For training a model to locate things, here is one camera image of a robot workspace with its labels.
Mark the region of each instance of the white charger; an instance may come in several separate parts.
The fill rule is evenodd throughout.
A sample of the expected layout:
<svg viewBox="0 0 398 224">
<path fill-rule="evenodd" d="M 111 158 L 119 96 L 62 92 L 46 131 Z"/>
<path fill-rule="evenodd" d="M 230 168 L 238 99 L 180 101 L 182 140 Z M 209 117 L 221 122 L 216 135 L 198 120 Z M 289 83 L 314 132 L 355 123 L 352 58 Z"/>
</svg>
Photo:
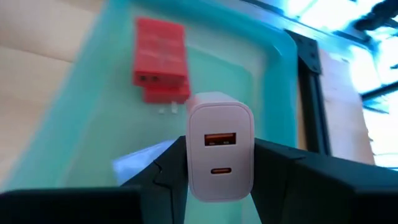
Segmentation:
<svg viewBox="0 0 398 224">
<path fill-rule="evenodd" d="M 247 196 L 253 185 L 254 121 L 251 110 L 221 92 L 187 101 L 187 161 L 192 194 L 204 202 Z"/>
</svg>

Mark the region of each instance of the usb-a port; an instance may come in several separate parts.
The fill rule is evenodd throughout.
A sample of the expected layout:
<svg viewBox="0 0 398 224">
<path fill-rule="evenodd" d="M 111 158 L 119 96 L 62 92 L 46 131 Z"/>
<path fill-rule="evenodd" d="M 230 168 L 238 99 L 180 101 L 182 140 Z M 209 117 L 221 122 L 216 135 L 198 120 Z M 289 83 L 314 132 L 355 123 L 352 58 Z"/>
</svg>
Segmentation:
<svg viewBox="0 0 398 224">
<path fill-rule="evenodd" d="M 236 133 L 205 134 L 205 146 L 236 144 Z"/>
</svg>

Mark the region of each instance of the transparent container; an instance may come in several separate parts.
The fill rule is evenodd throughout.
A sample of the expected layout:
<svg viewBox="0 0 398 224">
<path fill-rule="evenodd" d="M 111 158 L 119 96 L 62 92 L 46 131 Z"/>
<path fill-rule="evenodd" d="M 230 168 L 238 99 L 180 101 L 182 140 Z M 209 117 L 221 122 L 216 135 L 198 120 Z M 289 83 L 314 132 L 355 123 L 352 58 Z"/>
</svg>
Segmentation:
<svg viewBox="0 0 398 224">
<path fill-rule="evenodd" d="M 288 34 L 214 1 L 112 0 L 6 190 L 116 186 L 114 159 L 185 134 L 185 105 L 173 114 L 145 104 L 131 84 L 137 16 L 185 26 L 193 94 L 222 91 L 252 109 L 257 138 L 296 145 L 297 48 Z M 188 195 L 186 223 L 252 218 L 250 197 L 201 203 Z"/>
</svg>

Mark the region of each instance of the red charger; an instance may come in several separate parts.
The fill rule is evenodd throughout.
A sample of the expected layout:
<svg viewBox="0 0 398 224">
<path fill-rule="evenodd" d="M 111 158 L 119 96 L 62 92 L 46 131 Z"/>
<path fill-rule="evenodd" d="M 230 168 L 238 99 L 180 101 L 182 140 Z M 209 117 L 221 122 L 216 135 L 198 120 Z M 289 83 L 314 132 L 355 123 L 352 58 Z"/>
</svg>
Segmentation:
<svg viewBox="0 0 398 224">
<path fill-rule="evenodd" d="M 133 84 L 145 87 L 178 87 L 188 78 L 184 27 L 172 22 L 140 17 Z"/>
</svg>

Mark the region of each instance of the red box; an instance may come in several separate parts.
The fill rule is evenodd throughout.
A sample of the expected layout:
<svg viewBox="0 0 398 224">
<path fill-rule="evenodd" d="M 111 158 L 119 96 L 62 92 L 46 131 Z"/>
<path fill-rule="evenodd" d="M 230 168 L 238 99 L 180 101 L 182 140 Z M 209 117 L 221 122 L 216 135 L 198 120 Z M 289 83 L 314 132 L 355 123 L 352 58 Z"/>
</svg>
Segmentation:
<svg viewBox="0 0 398 224">
<path fill-rule="evenodd" d="M 172 22 L 138 18 L 133 84 L 181 86 L 188 77 L 184 27 Z"/>
<path fill-rule="evenodd" d="M 186 80 L 180 87 L 144 87 L 144 101 L 146 103 L 183 104 L 191 95 L 189 81 Z"/>
</svg>

